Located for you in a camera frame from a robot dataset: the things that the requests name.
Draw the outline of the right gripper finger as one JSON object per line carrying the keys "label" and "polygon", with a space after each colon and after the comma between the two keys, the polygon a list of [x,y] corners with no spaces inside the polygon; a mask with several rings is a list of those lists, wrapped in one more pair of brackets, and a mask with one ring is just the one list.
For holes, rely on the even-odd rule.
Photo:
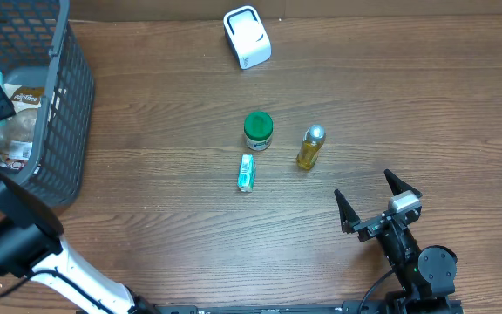
{"label": "right gripper finger", "polygon": [[341,227],[343,233],[355,233],[356,226],[361,223],[361,219],[356,211],[350,206],[345,196],[339,189],[334,191],[337,206],[339,209]]}
{"label": "right gripper finger", "polygon": [[383,173],[384,173],[386,181],[389,184],[390,190],[394,196],[400,195],[401,193],[404,193],[406,191],[411,191],[417,198],[421,198],[423,196],[423,194],[419,190],[412,187],[410,184],[406,183],[405,181],[402,181],[401,179],[399,179],[389,169],[385,169]]}

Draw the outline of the Kleenex pocket tissue pack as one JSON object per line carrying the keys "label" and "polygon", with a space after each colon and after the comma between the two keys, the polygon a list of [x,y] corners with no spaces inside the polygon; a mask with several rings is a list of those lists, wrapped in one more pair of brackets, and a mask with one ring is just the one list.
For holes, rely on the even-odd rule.
{"label": "Kleenex pocket tissue pack", "polygon": [[250,193],[254,189],[256,175],[255,159],[252,154],[243,154],[238,173],[237,186],[241,192]]}

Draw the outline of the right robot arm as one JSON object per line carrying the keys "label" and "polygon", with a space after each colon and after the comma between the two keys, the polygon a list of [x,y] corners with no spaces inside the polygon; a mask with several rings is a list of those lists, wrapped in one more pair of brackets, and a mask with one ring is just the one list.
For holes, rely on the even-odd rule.
{"label": "right robot arm", "polygon": [[449,248],[433,245],[420,249],[409,225],[422,214],[423,194],[384,171],[393,196],[382,214],[363,221],[340,190],[335,190],[342,231],[356,234],[360,242],[375,238],[390,264],[360,301],[344,301],[344,313],[444,313],[464,310],[451,301],[455,292],[457,255]]}

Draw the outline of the green lid seasoning jar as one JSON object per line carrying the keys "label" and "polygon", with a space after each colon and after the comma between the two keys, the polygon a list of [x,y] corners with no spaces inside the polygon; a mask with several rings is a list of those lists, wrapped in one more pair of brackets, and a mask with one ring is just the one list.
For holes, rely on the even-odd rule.
{"label": "green lid seasoning jar", "polygon": [[252,112],[245,118],[243,130],[248,148],[262,151],[272,143],[274,122],[266,112]]}

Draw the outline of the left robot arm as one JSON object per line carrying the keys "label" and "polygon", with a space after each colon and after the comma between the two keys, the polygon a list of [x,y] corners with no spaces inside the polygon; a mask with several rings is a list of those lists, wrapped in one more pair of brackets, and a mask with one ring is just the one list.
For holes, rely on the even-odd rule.
{"label": "left robot arm", "polygon": [[[15,115],[0,72],[0,121]],[[155,313],[157,308],[91,266],[64,238],[49,207],[0,172],[0,276],[19,281],[6,297],[29,281],[41,283],[86,313]]]}

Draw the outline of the yellow dish soap bottle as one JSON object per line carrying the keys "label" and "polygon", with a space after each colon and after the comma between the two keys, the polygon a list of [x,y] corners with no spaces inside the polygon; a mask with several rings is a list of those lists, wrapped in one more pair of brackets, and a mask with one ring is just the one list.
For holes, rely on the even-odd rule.
{"label": "yellow dish soap bottle", "polygon": [[325,128],[321,125],[312,125],[303,136],[300,151],[296,156],[297,165],[310,170],[315,165],[325,140]]}

